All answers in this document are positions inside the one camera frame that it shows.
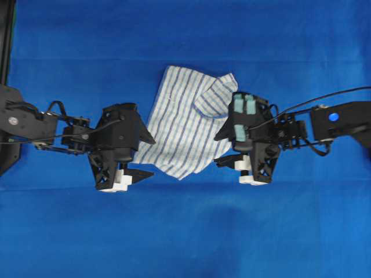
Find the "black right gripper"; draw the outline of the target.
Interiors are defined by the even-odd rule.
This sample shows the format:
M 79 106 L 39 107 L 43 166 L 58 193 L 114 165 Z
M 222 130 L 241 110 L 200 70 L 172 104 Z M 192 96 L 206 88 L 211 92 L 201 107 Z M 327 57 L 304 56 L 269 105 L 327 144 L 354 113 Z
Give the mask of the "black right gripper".
M 215 141 L 223 139 L 235 141 L 234 121 L 231 118 L 227 118 L 214 137 Z M 213 161 L 217 167 L 229 167 L 239 171 L 240 184 L 265 185 L 272 181 L 280 152 L 277 144 L 254 142 L 252 149 L 247 153 L 223 156 Z

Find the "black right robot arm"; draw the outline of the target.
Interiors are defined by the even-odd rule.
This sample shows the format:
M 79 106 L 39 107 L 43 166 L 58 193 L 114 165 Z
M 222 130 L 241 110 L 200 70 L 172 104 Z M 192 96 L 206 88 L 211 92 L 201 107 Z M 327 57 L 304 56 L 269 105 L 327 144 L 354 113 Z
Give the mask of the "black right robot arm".
M 341 136 L 351 136 L 370 149 L 370 102 L 313 107 L 307 112 L 314 142 L 309 142 L 305 121 L 296 120 L 295 113 L 284 113 L 274 120 L 267 104 L 248 101 L 242 109 L 230 104 L 228 118 L 214 139 L 228 139 L 236 154 L 214 162 L 218 167 L 240 171 L 243 184 L 264 185 L 272 181 L 281 151 L 301 148 L 302 141 L 319 156 L 329 154 L 331 143 Z

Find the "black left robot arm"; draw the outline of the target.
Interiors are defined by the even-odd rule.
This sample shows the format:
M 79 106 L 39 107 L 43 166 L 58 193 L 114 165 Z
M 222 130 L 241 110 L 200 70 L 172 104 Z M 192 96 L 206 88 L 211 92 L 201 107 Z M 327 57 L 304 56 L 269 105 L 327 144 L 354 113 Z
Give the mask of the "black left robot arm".
M 47 111 L 24 101 L 12 87 L 1 86 L 1 173 L 19 159 L 23 144 L 38 150 L 87 155 L 101 192 L 124 192 L 132 184 L 153 176 L 152 172 L 130 169 L 141 142 L 154 145 L 135 103 L 103 108 L 95 128 L 90 120 L 66 113 L 61 101 L 53 101 Z

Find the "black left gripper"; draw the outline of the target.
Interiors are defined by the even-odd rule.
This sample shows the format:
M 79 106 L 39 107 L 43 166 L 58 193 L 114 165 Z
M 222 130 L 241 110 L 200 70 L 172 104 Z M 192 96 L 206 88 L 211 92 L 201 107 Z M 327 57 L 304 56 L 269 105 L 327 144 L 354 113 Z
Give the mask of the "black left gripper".
M 146 125 L 139 118 L 139 139 L 147 144 L 156 144 Z M 95 149 L 88 154 L 95 180 L 95 188 L 105 193 L 126 192 L 132 184 L 150 178 L 153 172 L 127 169 L 133 160 L 131 148 Z

